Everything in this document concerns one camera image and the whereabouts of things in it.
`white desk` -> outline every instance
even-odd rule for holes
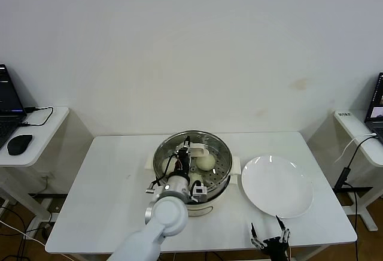
[[[366,117],[366,111],[364,110],[337,110],[334,112],[334,116],[351,138],[371,133],[371,130],[364,124],[364,118]],[[364,139],[366,139],[366,136],[360,136],[355,140],[355,143],[359,144]],[[380,141],[370,139],[360,146],[360,150],[372,165],[376,167],[383,166],[383,145]],[[348,195],[355,203],[354,194],[349,193]],[[358,214],[369,231],[377,231],[378,227],[366,207],[381,195],[383,195],[383,183],[374,186],[362,198],[358,198]],[[344,206],[344,210],[347,215],[354,215],[355,204]]]
[[[242,167],[261,154],[284,156],[305,169],[312,180],[314,202],[299,218],[284,220],[291,229],[290,245],[311,247],[307,260],[331,244],[353,242],[357,235],[298,132],[218,134]],[[155,136],[101,136],[93,140],[45,246],[49,253],[110,254],[127,234],[144,226],[145,209],[152,196],[145,194],[153,173],[145,170],[149,154],[166,138]],[[163,252],[246,250],[250,222],[260,238],[278,236],[275,217],[248,201],[241,187],[230,184],[214,210],[191,217],[186,228],[168,238]]]
[[[11,136],[11,138],[22,135],[33,135],[31,143],[28,145],[26,151],[17,156],[11,156],[8,154],[7,144],[0,149],[0,189],[5,197],[3,206],[6,206],[12,201],[17,200],[23,204],[27,209],[32,211],[36,217],[30,223],[28,230],[36,228],[41,221],[48,221],[50,219],[50,213],[46,210],[48,208],[51,199],[45,199],[42,204],[39,204],[33,198],[28,195],[28,192],[24,189],[13,176],[8,173],[7,167],[12,168],[25,168],[33,165],[44,151],[53,135],[56,133],[62,122],[65,120],[69,113],[68,107],[54,107],[53,114],[48,119],[44,126],[28,126],[18,128]],[[31,124],[40,124],[50,114],[50,110],[40,110],[29,114],[26,118],[26,122]],[[55,221],[57,214],[52,216],[52,221]]]

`laptop screen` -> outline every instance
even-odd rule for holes
[[[366,121],[383,120],[383,72],[379,74]]]
[[[0,65],[0,114],[26,115],[5,65]]]

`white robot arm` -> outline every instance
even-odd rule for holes
[[[185,228],[187,219],[187,208],[180,199],[168,196],[158,200],[146,227],[128,236],[108,261],[157,260],[165,237],[180,233]]]
[[[182,148],[169,158],[168,165],[162,177],[154,180],[147,189],[147,193],[154,194],[151,205],[145,213],[146,227],[142,231],[128,236],[111,255],[108,261],[155,261],[158,259],[160,245],[168,236],[180,233],[186,226],[188,212],[186,205],[190,201],[203,201],[207,196],[207,188],[203,184],[193,187],[189,191],[190,166],[190,138],[188,137]],[[165,185],[159,181],[166,176],[172,156],[177,158],[177,166],[168,176]]]

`floor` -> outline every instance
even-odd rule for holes
[[[351,201],[346,194],[342,193],[338,195],[338,198],[342,205],[350,205]],[[59,212],[63,204],[63,199],[54,199],[49,210],[51,212]],[[33,215],[22,205],[17,204],[9,207],[18,213],[26,224],[28,224]],[[374,221],[381,228],[377,232],[369,232],[364,226],[360,217],[358,217],[358,247],[359,247],[359,260],[360,261],[381,261],[383,260],[383,199],[379,198],[373,204],[368,207]],[[350,221],[354,224],[354,217],[349,217]],[[12,213],[5,213],[2,216],[2,220],[8,224],[21,229],[21,221],[14,216]],[[12,234],[15,233],[12,229],[5,227],[0,224],[0,234]],[[38,231],[35,235],[36,239],[45,243],[41,232]],[[20,236],[1,236],[0,235],[0,261],[16,261],[16,258],[9,257],[4,259],[8,255],[15,255],[19,248],[21,241]],[[294,256],[299,250],[293,249],[292,256]],[[218,256],[210,252],[207,254],[207,261],[216,261],[222,258],[223,260],[248,260],[248,259],[265,259],[260,252],[256,250],[250,251],[226,251],[216,252]],[[45,252],[42,245],[39,245],[33,241],[27,241],[24,256],[28,257],[30,261],[65,261],[65,257],[60,255],[50,255]],[[162,254],[159,260],[162,261],[173,261],[174,254]],[[205,253],[177,253],[175,255],[177,261],[204,261]],[[320,260],[355,260],[355,247],[354,244],[336,245],[327,248],[318,255],[314,256],[311,261]]]

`computer mouse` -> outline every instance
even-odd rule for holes
[[[31,134],[23,134],[23,135],[15,136],[8,142],[8,145],[7,145],[8,153],[10,155],[22,154],[28,147],[31,140],[32,140]]]

